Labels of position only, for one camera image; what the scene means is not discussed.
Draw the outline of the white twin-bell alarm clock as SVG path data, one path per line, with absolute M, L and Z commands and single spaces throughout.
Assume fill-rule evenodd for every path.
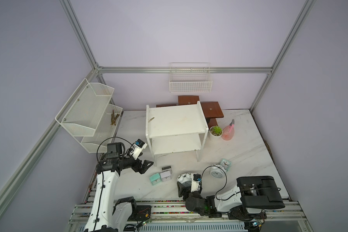
M 184 187 L 191 187 L 192 184 L 192 173 L 183 173 L 177 178 L 177 183 L 182 184 Z
M 222 179 L 226 176 L 226 172 L 227 170 L 225 167 L 220 164 L 212 165 L 210 167 L 210 175 L 213 178 Z

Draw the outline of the mint square alarm clock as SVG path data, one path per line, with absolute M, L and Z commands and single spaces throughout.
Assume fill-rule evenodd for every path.
M 221 162 L 220 162 L 220 165 L 226 170 L 228 171 L 231 167 L 231 162 L 227 159 L 222 159 Z

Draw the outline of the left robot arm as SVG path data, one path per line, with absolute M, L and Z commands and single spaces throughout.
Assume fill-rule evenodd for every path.
M 146 147 L 147 144 L 140 139 L 128 150 L 123 143 L 107 145 L 105 157 L 96 166 L 96 194 L 85 232 L 122 232 L 128 219 L 137 214 L 133 197 L 115 202 L 114 195 L 122 170 L 131 168 L 144 174 L 153 165 L 152 161 L 139 159 Z

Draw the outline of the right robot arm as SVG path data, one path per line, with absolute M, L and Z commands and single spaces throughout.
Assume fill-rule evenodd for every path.
M 200 175 L 186 173 L 177 178 L 177 188 L 188 211 L 209 218 L 226 214 L 229 219 L 252 221 L 266 218 L 265 210 L 285 207 L 280 188 L 271 176 L 239 177 L 231 190 L 202 197 Z

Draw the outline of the lavender square alarm clock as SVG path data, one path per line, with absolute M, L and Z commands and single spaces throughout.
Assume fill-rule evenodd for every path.
M 171 171 L 164 171 L 160 173 L 160 178 L 162 182 L 169 181 L 172 179 L 172 172 Z

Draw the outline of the white two-tier shelf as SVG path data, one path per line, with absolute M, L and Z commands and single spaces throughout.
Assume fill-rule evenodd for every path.
M 194 152 L 201 160 L 209 127 L 201 106 L 146 106 L 146 139 L 154 161 L 181 152 Z

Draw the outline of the mint square clock left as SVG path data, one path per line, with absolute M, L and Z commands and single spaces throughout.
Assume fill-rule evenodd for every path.
M 153 174 L 152 176 L 150 176 L 149 180 L 153 186 L 162 182 L 162 179 L 161 179 L 161 176 L 159 173 L 156 173 L 156 174 Z

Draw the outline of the clear grey square clock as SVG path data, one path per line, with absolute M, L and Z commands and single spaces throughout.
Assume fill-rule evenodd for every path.
M 162 172 L 170 172 L 172 173 L 172 167 L 171 166 L 165 166 L 165 167 L 162 167 L 161 169 Z

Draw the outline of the small green potted plant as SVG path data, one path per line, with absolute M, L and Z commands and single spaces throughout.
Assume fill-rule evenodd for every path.
M 211 141 L 217 141 L 221 138 L 222 134 L 223 134 L 223 129 L 219 126 L 212 126 L 209 129 L 209 139 Z

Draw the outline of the pink spray bottle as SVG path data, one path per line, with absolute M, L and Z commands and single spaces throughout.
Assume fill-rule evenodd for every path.
M 223 129 L 221 138 L 225 141 L 230 141 L 235 134 L 235 120 L 232 119 L 231 123 Z

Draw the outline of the brown wooden step stand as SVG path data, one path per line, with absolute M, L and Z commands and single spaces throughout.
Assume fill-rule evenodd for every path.
M 178 103 L 158 104 L 156 105 L 156 107 L 196 104 L 199 100 L 200 97 L 197 95 L 179 95 Z M 209 128 L 218 125 L 217 119 L 224 118 L 224 114 L 221 110 L 218 101 L 202 101 L 201 106 Z

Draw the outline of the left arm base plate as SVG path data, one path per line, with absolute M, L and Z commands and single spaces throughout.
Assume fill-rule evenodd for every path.
M 130 215 L 128 221 L 146 221 L 150 219 L 152 206 L 137 206 L 132 214 Z

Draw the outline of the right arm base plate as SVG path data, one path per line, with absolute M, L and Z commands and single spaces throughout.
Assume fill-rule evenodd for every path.
M 244 222 L 266 219 L 266 213 L 264 210 L 261 210 L 259 213 L 256 214 L 251 214 L 243 206 L 237 206 L 230 209 L 227 212 L 227 215 L 229 219 L 236 219 Z

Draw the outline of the white mesh two-tier wall rack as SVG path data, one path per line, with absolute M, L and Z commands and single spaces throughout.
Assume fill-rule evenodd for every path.
M 106 153 L 116 134 L 123 108 L 112 104 L 114 90 L 84 79 L 55 117 L 88 153 Z M 113 110 L 120 114 L 116 126 L 110 125 Z

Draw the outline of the aluminium frame rail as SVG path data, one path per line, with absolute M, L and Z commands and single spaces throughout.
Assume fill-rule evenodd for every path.
M 270 73 L 272 67 L 99 67 L 100 73 Z

